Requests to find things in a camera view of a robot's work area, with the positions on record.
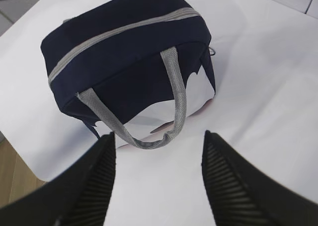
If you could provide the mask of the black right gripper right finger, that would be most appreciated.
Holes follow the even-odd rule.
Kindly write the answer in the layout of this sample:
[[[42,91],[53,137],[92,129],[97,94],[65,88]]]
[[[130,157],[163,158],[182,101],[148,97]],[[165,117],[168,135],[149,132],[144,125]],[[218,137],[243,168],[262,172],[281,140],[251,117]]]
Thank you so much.
[[[318,205],[257,169],[217,133],[205,132],[202,177],[218,226],[316,226]]]

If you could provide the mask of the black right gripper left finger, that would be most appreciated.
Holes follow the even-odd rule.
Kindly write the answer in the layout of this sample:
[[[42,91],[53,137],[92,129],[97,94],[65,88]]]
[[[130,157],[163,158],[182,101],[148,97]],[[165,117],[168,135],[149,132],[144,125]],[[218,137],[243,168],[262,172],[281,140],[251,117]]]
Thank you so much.
[[[1,208],[2,226],[102,226],[116,172],[115,136],[102,136],[54,180]]]

